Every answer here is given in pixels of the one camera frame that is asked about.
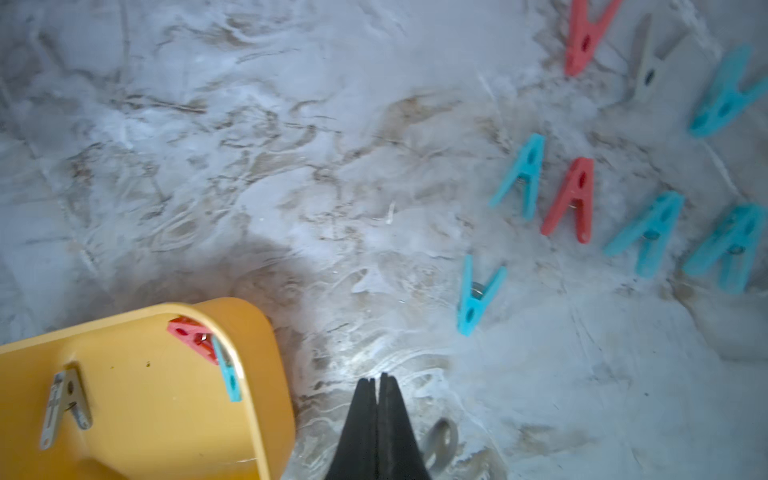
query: clothespin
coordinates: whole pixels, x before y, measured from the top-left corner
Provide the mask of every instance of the clothespin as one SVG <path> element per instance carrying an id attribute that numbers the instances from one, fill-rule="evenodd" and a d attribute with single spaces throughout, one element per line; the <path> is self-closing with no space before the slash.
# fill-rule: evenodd
<path id="1" fill-rule="evenodd" d="M 637 257 L 637 275 L 651 277 L 661 265 L 664 249 L 677 224 L 677 218 L 685 204 L 685 197 L 678 192 L 661 194 L 650 207 L 627 225 L 604 249 L 609 257 L 625 251 L 635 240 L 643 237 L 643 246 Z"/>
<path id="2" fill-rule="evenodd" d="M 565 181 L 549 209 L 541 234 L 548 237 L 554 231 L 568 207 L 576 209 L 576 238 L 589 243 L 592 238 L 592 190 L 594 189 L 594 161 L 579 157 L 571 164 Z"/>
<path id="3" fill-rule="evenodd" d="M 458 331 L 469 336 L 488 304 L 498 292 L 507 276 L 507 269 L 500 266 L 487 286 L 472 282 L 472 255 L 464 259 L 464 278 L 462 279 L 462 297 L 458 305 Z"/>
<path id="4" fill-rule="evenodd" d="M 568 46 L 565 50 L 566 74 L 575 77 L 587 67 L 620 5 L 621 0 L 611 0 L 603 18 L 598 23 L 590 23 L 589 0 L 573 0 Z"/>
<path id="5" fill-rule="evenodd" d="M 654 32 L 653 14 L 649 13 L 646 15 L 644 22 L 646 22 L 646 28 L 643 38 L 643 52 L 640 59 L 640 65 L 637 68 L 632 90 L 632 100 L 639 102 L 647 101 L 653 95 L 662 77 L 667 73 L 669 57 L 680 47 L 680 44 L 682 44 L 683 40 L 687 37 L 687 34 L 681 37 L 672 48 L 670 48 L 665 56 L 656 56 L 656 54 L 654 54 L 654 49 L 651 46 Z"/>
<path id="6" fill-rule="evenodd" d="M 741 45 L 729 52 L 720 63 L 690 125 L 694 137 L 706 137 L 725 127 L 768 91 L 768 77 L 762 78 L 746 93 L 739 90 L 751 54 L 752 47 Z"/>
<path id="7" fill-rule="evenodd" d="M 167 331 L 209 362 L 214 365 L 219 364 L 214 352 L 214 345 L 211 342 L 214 335 L 205 325 L 185 316 L 180 316 L 168 322 Z"/>
<path id="8" fill-rule="evenodd" d="M 756 204 L 734 208 L 725 221 L 702 243 L 683 265 L 683 271 L 699 276 L 723 258 L 720 288 L 742 293 L 750 279 L 757 244 L 765 225 L 765 210 Z"/>
<path id="9" fill-rule="evenodd" d="M 240 395 L 240 384 L 237 381 L 237 373 L 235 372 L 232 359 L 229 353 L 221 346 L 218 338 L 213 336 L 212 340 L 214 341 L 216 358 L 219 359 L 221 376 L 224 378 L 224 386 L 227 388 L 227 395 L 230 396 L 230 402 L 239 402 L 243 397 Z"/>
<path id="10" fill-rule="evenodd" d="M 502 181 L 496 195 L 488 205 L 493 208 L 502 201 L 512 185 L 519 179 L 525 182 L 523 193 L 523 217 L 526 220 L 533 218 L 536 213 L 536 198 L 538 197 L 538 180 L 541 177 L 541 163 L 544 161 L 545 139 L 539 134 L 531 135 L 528 143 L 520 149 L 518 158 L 512 169 Z"/>

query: red clothespin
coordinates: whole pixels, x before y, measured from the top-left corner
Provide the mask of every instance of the red clothespin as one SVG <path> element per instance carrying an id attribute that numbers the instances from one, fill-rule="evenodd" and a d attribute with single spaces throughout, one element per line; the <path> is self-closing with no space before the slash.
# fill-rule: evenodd
<path id="1" fill-rule="evenodd" d="M 541 234 L 549 236 L 554 231 L 568 207 L 576 209 L 576 238 L 579 243 L 589 243 L 592 238 L 592 190 L 594 186 L 594 161 L 579 157 L 565 175 L 557 198 L 541 225 Z"/>
<path id="2" fill-rule="evenodd" d="M 214 335 L 206 326 L 185 316 L 180 316 L 168 322 L 167 330 L 192 350 L 204 356 L 209 362 L 214 365 L 219 364 L 219 361 L 216 360 L 216 351 L 212 341 Z"/>
<path id="3" fill-rule="evenodd" d="M 571 31 L 568 47 L 565 51 L 565 73 L 575 77 L 587 67 L 600 40 L 611 26 L 614 15 L 619 10 L 621 0 L 611 0 L 605 9 L 603 18 L 598 23 L 589 22 L 589 0 L 573 0 L 571 3 Z"/>

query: yellow bucket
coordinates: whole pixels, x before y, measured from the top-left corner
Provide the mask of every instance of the yellow bucket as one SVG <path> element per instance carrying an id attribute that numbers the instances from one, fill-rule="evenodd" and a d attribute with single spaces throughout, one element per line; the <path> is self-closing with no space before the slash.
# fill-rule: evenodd
<path id="1" fill-rule="evenodd" d="M 179 316 L 225 348 L 242 401 L 219 367 L 166 331 Z M 79 372 L 91 427 L 69 412 L 41 449 L 51 382 Z M 163 303 L 0 346 L 0 478 L 263 478 L 283 474 L 295 425 L 272 327 L 253 305 Z"/>

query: clothespin hole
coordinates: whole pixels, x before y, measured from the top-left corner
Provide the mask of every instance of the clothespin hole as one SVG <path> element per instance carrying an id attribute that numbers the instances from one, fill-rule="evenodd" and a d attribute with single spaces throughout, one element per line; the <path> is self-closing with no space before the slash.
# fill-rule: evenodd
<path id="1" fill-rule="evenodd" d="M 725 117 L 730 113 L 731 108 L 733 108 L 733 105 L 730 102 L 728 102 L 722 107 L 720 107 L 720 110 L 717 111 L 717 114 L 720 115 L 721 117 Z"/>
<path id="2" fill-rule="evenodd" d="M 650 83 L 654 80 L 654 77 L 656 77 L 656 71 L 652 68 L 648 71 L 648 73 L 645 75 L 645 86 L 647 87 L 650 85 Z"/>

